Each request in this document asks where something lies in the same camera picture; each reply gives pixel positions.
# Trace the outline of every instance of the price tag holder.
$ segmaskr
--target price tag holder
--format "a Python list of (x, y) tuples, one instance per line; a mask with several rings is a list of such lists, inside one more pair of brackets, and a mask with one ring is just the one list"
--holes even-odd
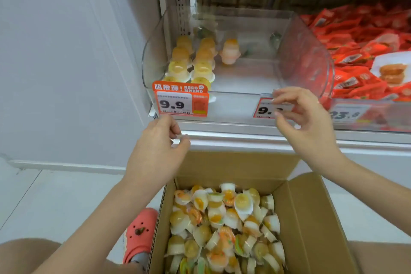
[(274, 112), (277, 111), (291, 111), (294, 107), (293, 104), (272, 104), (272, 98), (262, 97), (254, 112), (254, 118), (271, 118), (275, 119)]
[(329, 113), (335, 124), (355, 124), (371, 107), (370, 104), (339, 103)]
[(207, 117), (210, 95), (203, 84), (155, 81), (152, 87), (160, 114)]

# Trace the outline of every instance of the gray sock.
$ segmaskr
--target gray sock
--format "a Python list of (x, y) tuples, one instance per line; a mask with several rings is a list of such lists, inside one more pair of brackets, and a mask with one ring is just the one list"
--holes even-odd
[(140, 265), (143, 267), (143, 270), (146, 271), (147, 266), (148, 266), (149, 256), (150, 254), (148, 254), (147, 252), (138, 253), (134, 257), (131, 258), (131, 262), (140, 263)]

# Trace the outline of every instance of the person's left hand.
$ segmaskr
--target person's left hand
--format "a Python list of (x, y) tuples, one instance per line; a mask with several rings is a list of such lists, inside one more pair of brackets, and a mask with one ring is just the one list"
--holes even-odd
[(179, 134), (180, 127), (170, 115), (150, 122), (130, 155), (124, 180), (131, 184), (154, 184), (158, 189), (167, 184), (190, 148), (188, 136), (183, 136), (177, 147), (171, 147), (170, 139)]

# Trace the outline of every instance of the floor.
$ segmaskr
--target floor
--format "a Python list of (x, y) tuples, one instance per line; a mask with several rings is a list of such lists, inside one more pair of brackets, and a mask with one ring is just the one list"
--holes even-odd
[[(91, 214), (121, 175), (19, 170), (0, 158), (0, 244), (21, 237), (65, 241)], [(158, 210), (162, 191), (148, 207)], [(348, 240), (411, 243), (411, 237), (354, 197), (331, 199)], [(121, 263), (122, 239), (109, 259)]]

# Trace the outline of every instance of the white price label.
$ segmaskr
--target white price label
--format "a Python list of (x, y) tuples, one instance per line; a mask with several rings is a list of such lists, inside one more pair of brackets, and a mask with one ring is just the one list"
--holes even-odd
[(275, 119), (275, 111), (291, 111), (293, 104), (272, 104), (272, 98), (260, 98), (257, 109), (254, 112), (254, 118), (272, 118)]
[(162, 113), (193, 115), (193, 97), (190, 93), (157, 91), (157, 100)]
[(336, 104), (330, 111), (335, 124), (353, 124), (371, 108), (369, 104)]

